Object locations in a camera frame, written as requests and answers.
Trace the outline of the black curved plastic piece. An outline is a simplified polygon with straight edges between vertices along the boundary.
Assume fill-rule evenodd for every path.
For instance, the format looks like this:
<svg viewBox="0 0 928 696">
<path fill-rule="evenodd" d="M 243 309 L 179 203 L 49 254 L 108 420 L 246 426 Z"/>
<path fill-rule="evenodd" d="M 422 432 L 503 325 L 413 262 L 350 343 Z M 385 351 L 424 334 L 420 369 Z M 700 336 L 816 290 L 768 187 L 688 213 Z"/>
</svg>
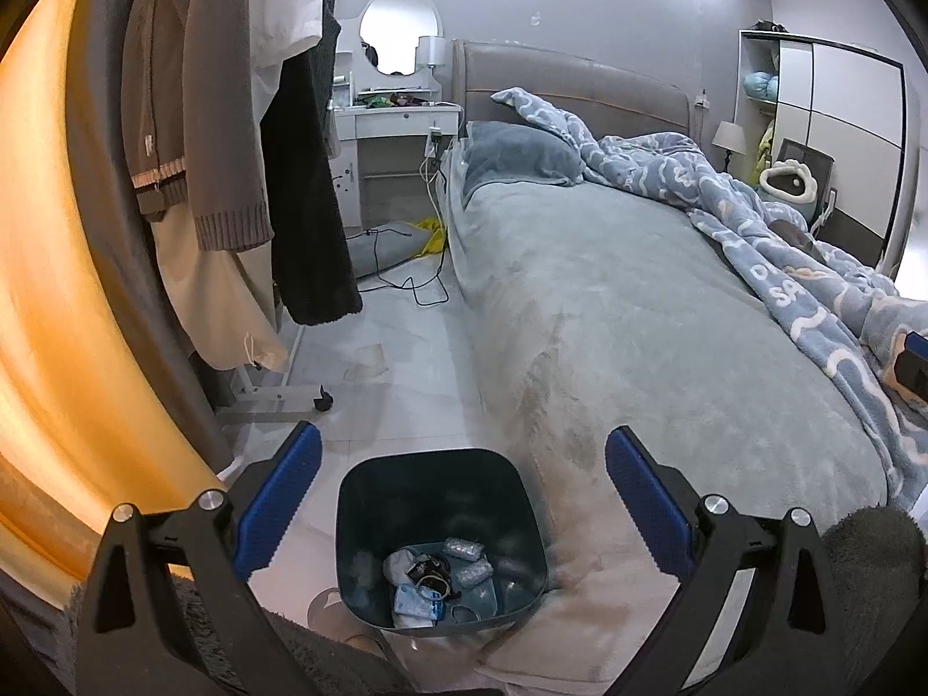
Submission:
<svg viewBox="0 0 928 696">
<path fill-rule="evenodd" d="M 448 599 L 453 594 L 451 565 L 440 554 L 417 554 L 406 570 L 406 577 L 418 591 L 434 599 Z"/>
</svg>

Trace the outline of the blue cartoon tissue pack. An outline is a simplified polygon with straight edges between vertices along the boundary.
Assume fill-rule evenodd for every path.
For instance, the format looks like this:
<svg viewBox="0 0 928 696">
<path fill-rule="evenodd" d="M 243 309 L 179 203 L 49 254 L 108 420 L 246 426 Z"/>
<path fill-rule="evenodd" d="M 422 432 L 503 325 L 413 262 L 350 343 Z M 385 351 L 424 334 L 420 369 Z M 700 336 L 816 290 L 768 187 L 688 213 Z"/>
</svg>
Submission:
<svg viewBox="0 0 928 696">
<path fill-rule="evenodd" d="M 445 618 L 445 602 L 436 591 L 403 583 L 393 596 L 393 627 L 395 629 L 429 629 Z"/>
</svg>

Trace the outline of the dark teal trash bin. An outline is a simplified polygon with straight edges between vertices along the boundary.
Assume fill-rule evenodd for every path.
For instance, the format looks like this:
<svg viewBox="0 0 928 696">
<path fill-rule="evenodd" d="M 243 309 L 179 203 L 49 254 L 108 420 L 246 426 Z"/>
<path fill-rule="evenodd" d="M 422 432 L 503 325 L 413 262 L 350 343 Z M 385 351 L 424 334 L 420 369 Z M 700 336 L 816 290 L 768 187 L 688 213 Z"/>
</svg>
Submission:
<svg viewBox="0 0 928 696">
<path fill-rule="evenodd" d="M 492 575 L 456 586 L 445 618 L 429 629 L 393 622 L 392 553 L 439 554 L 448 539 L 483 547 Z M 381 632 L 450 636 L 527 619 L 543 600 L 548 561 L 532 503 L 516 467 L 487 449 L 374 457 L 343 478 L 335 523 L 336 580 L 346 608 Z"/>
</svg>

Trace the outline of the blue patterned fleece blanket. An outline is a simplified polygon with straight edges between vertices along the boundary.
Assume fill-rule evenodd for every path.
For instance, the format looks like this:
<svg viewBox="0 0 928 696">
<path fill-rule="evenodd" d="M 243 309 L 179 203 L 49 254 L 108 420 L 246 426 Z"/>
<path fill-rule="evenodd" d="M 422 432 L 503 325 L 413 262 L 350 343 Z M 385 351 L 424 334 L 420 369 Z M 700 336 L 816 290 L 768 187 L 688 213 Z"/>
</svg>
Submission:
<svg viewBox="0 0 928 696">
<path fill-rule="evenodd" d="M 680 132 L 597 139 L 577 115 L 519 86 L 491 99 L 565 142 L 587 181 L 683 211 L 859 416 L 890 506 L 915 510 L 926 492 L 926 405 L 904 390 L 895 361 L 909 333 L 925 332 L 925 302 L 838 246 L 816 242 L 805 253 L 789 244 L 776 230 L 804 224 L 795 209 L 714 170 Z"/>
</svg>

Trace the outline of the white clothes rack base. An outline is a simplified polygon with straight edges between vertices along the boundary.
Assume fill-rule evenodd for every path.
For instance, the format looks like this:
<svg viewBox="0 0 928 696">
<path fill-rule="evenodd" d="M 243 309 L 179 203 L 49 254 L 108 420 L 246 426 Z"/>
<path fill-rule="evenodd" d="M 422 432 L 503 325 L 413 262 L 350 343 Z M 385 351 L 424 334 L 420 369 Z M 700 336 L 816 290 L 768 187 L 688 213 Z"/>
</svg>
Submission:
<svg viewBox="0 0 928 696">
<path fill-rule="evenodd" d="M 271 371 L 258 365 L 237 366 L 228 380 L 231 410 L 244 421 L 299 421 L 314 415 L 325 415 L 335 405 L 334 395 L 317 380 L 298 381 L 296 361 L 307 335 L 305 325 L 285 321 L 285 338 L 289 339 L 288 367 L 283 372 Z"/>
</svg>

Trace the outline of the white crumpled paper ball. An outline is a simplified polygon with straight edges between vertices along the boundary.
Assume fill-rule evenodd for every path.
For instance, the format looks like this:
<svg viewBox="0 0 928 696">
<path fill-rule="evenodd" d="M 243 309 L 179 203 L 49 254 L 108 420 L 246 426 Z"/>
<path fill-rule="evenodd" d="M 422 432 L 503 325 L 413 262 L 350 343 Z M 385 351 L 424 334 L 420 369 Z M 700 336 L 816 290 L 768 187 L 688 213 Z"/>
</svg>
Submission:
<svg viewBox="0 0 928 696">
<path fill-rule="evenodd" d="M 417 554 L 409 548 L 400 548 L 387 556 L 382 563 L 382 573 L 392 586 L 413 585 L 411 572 L 417 563 Z"/>
</svg>

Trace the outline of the cream hanging coat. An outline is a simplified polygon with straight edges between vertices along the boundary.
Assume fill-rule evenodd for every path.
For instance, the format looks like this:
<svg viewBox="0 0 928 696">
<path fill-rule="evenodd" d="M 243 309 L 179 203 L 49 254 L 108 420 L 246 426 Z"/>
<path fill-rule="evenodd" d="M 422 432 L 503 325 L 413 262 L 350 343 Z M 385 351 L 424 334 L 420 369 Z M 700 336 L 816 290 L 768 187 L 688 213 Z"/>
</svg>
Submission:
<svg viewBox="0 0 928 696">
<path fill-rule="evenodd" d="M 197 354 L 217 371 L 245 365 L 287 369 L 270 245 L 244 253 L 203 252 L 187 203 L 168 209 L 151 230 L 166 295 Z"/>
</svg>

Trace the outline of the bed with grey sheet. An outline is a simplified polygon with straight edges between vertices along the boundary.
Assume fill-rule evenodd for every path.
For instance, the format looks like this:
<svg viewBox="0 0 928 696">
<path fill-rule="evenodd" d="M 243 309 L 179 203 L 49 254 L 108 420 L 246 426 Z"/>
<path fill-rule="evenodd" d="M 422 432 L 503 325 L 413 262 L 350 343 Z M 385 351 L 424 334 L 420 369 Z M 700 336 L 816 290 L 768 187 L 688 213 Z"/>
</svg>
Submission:
<svg viewBox="0 0 928 696">
<path fill-rule="evenodd" d="M 548 552 L 539 608 L 478 661 L 536 691 L 598 694 L 676 589 L 604 467 L 607 435 L 751 516 L 820 528 L 886 501 L 875 446 L 835 385 L 678 209 L 599 184 L 442 198 L 488 430 L 516 463 Z"/>
</svg>

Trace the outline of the black hanging coat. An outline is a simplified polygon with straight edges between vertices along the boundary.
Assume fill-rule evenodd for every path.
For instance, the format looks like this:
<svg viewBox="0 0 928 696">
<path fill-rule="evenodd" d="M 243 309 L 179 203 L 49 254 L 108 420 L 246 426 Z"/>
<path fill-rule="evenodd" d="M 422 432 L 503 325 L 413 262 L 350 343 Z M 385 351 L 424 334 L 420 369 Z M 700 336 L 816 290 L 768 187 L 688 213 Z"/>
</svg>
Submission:
<svg viewBox="0 0 928 696">
<path fill-rule="evenodd" d="M 332 171 L 327 130 L 341 26 L 322 0 L 320 44 L 288 58 L 261 121 L 274 228 L 272 278 L 292 321 L 320 325 L 362 310 Z"/>
</svg>

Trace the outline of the white cat-shaped cushion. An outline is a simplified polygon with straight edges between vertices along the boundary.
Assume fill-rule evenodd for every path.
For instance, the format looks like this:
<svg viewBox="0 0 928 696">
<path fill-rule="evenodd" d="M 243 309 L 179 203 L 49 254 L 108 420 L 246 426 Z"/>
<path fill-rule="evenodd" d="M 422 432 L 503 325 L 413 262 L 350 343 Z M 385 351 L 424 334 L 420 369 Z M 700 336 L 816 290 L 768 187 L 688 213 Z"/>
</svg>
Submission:
<svg viewBox="0 0 928 696">
<path fill-rule="evenodd" d="M 768 197 L 791 206 L 810 206 L 818 201 L 818 182 L 810 168 L 795 159 L 777 160 L 760 175 L 760 189 Z"/>
</svg>

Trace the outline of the grey floor cushion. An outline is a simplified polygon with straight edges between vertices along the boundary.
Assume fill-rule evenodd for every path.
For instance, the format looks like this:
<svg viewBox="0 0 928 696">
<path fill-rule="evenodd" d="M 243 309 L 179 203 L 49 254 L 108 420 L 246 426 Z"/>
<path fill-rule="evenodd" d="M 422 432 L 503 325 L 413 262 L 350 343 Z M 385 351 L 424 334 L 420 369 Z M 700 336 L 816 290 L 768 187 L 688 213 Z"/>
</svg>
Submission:
<svg viewBox="0 0 928 696">
<path fill-rule="evenodd" d="M 404 222 L 380 224 L 348 235 L 346 243 L 354 277 L 373 277 L 417 258 L 429 239 L 428 230 Z"/>
</svg>

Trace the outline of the white wardrobe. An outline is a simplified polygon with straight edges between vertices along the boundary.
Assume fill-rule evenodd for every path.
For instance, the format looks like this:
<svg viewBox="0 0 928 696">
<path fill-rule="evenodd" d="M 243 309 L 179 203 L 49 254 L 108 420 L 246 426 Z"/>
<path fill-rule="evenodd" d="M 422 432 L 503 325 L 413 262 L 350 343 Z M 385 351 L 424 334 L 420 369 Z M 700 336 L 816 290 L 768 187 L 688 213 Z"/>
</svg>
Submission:
<svg viewBox="0 0 928 696">
<path fill-rule="evenodd" d="M 733 121 L 745 151 L 733 171 L 751 179 L 762 152 L 771 159 L 827 159 L 820 195 L 835 198 L 822 237 L 870 267 L 892 272 L 893 242 L 915 195 L 917 97 L 903 64 L 833 39 L 742 30 Z"/>
</svg>

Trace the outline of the white bedside lamp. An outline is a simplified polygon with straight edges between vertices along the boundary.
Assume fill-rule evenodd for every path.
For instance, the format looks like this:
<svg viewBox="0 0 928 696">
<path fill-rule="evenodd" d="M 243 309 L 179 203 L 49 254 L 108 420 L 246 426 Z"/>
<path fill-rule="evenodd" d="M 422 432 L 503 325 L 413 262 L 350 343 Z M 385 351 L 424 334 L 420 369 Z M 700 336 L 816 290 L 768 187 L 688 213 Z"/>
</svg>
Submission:
<svg viewBox="0 0 928 696">
<path fill-rule="evenodd" d="M 712 137 L 712 144 L 725 153 L 725 160 L 723 160 L 723 170 L 725 171 L 730 170 L 731 159 L 733 159 L 734 154 L 744 155 L 745 151 L 747 151 L 744 129 L 741 124 L 734 121 L 719 122 L 716 133 Z"/>
</svg>

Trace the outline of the white dressing table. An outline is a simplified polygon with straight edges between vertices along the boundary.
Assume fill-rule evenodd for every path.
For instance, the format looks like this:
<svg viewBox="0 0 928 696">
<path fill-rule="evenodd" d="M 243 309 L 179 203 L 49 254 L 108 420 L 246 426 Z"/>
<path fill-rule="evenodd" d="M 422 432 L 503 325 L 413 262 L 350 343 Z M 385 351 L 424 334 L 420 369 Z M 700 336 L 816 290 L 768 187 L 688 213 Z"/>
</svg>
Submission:
<svg viewBox="0 0 928 696">
<path fill-rule="evenodd" d="M 346 231 L 426 219 L 425 173 L 456 137 L 461 107 L 429 77 L 358 90 L 352 68 L 352 53 L 336 55 L 329 165 Z"/>
</svg>

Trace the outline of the blue grey pillow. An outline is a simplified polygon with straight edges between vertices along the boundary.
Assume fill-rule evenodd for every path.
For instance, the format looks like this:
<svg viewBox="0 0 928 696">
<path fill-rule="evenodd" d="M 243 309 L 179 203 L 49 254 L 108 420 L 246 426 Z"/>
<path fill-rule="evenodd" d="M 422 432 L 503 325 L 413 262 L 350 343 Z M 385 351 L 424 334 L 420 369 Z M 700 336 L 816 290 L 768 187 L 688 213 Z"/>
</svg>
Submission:
<svg viewBox="0 0 928 696">
<path fill-rule="evenodd" d="M 464 208 L 478 190 L 492 184 L 571 187 L 585 179 L 581 156 L 569 143 L 547 130 L 511 122 L 471 122 L 462 162 Z"/>
</svg>

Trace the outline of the grey upholstered headboard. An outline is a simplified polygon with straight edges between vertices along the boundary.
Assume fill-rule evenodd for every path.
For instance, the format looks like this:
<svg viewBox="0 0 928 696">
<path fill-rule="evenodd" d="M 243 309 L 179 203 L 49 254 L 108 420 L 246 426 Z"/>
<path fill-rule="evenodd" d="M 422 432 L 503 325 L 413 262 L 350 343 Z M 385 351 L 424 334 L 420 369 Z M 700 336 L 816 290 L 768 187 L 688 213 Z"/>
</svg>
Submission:
<svg viewBox="0 0 928 696">
<path fill-rule="evenodd" d="M 691 102 L 678 86 L 588 58 L 537 47 L 453 42 L 451 102 L 467 121 L 518 122 L 492 95 L 520 86 L 576 113 L 595 137 L 691 132 Z"/>
</svg>

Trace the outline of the brown knit sweater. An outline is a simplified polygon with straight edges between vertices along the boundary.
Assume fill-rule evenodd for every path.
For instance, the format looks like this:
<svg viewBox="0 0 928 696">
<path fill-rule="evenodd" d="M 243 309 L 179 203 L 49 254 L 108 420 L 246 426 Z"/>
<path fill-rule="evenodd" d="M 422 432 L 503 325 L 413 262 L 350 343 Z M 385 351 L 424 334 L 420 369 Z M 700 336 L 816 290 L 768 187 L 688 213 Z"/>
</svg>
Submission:
<svg viewBox="0 0 928 696">
<path fill-rule="evenodd" d="M 121 130 L 146 220 L 187 204 L 203 252 L 245 252 L 270 241 L 248 0 L 132 2 Z"/>
</svg>

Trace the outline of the white hanging shirt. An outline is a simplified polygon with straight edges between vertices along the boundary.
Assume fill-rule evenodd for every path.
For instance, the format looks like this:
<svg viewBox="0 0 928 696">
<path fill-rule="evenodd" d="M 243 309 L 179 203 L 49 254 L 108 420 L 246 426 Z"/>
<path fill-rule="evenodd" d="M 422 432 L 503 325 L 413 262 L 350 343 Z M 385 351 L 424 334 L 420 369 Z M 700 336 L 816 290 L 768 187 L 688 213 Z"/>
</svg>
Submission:
<svg viewBox="0 0 928 696">
<path fill-rule="evenodd" d="M 261 122 L 283 63 L 321 41 L 322 0 L 248 0 L 248 16 L 253 117 Z"/>
</svg>

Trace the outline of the oval vanity mirror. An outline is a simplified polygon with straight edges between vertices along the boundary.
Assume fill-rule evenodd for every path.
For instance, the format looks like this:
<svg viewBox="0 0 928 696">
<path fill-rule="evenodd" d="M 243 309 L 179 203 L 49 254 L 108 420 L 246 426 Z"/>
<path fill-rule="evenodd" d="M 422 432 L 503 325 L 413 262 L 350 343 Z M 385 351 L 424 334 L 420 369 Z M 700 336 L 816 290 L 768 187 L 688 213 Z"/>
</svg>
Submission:
<svg viewBox="0 0 928 696">
<path fill-rule="evenodd" d="M 431 0 L 369 0 L 358 26 L 363 53 L 382 75 L 415 73 L 418 40 L 440 35 L 439 11 Z"/>
</svg>

